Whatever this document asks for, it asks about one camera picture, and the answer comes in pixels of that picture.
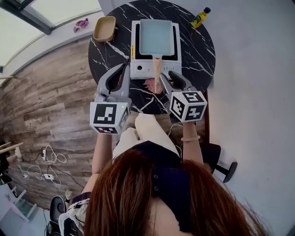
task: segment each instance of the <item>cooking oil bottle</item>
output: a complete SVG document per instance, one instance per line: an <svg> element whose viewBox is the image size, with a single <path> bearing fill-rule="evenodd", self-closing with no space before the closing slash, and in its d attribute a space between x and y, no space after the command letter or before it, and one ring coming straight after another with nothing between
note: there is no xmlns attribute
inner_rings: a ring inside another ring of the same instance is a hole
<svg viewBox="0 0 295 236"><path fill-rule="evenodd" d="M194 27L194 28L198 28L204 20L206 20L207 18L207 14L211 11L211 9L209 7L206 7L204 9L203 12L199 13L193 20L193 22L191 22L190 24Z"/></svg>

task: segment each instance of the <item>tan pants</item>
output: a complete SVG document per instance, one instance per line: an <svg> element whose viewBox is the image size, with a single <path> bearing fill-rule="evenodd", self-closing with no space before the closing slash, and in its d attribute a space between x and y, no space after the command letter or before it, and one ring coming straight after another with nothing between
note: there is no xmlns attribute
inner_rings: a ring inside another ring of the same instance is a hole
<svg viewBox="0 0 295 236"><path fill-rule="evenodd" d="M136 129L128 128L121 134L120 141L113 151L113 158L145 141L159 144L178 155L176 147L156 121L154 115L139 113L135 119L135 127Z"/></svg>

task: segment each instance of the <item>bottle cap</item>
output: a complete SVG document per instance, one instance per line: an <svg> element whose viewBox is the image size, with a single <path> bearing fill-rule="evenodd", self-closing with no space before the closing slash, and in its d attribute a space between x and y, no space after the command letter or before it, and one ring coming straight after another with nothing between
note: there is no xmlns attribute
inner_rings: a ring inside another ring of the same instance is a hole
<svg viewBox="0 0 295 236"><path fill-rule="evenodd" d="M211 11L211 9L210 9L209 7L205 7L205 9L204 9L204 12L205 12L205 13L208 14L210 11Z"/></svg>

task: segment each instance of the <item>round table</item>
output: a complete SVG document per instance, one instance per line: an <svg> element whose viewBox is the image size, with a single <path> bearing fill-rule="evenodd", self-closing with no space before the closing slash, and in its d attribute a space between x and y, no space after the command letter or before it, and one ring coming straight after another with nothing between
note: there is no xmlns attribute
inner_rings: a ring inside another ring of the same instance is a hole
<svg viewBox="0 0 295 236"><path fill-rule="evenodd" d="M182 74L197 90L205 92L215 69L215 51L206 28L194 29L194 15L184 8L161 0L138 0L124 4L108 14L116 18L115 37L111 42L91 38L88 60L94 80L98 83L109 69L130 57L131 22L140 19L161 19L178 23L181 39ZM165 94L153 94L143 85L145 80L131 80L132 110L146 114L165 114L168 101Z"/></svg>

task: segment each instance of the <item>rectangular frying pan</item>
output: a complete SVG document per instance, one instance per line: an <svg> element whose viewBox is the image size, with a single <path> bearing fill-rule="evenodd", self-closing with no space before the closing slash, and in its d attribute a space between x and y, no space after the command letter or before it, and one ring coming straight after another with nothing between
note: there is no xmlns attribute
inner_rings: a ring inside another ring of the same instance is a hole
<svg viewBox="0 0 295 236"><path fill-rule="evenodd" d="M172 21L140 20L139 52L153 56L155 93L161 92L160 73L162 56L174 55L174 37Z"/></svg>

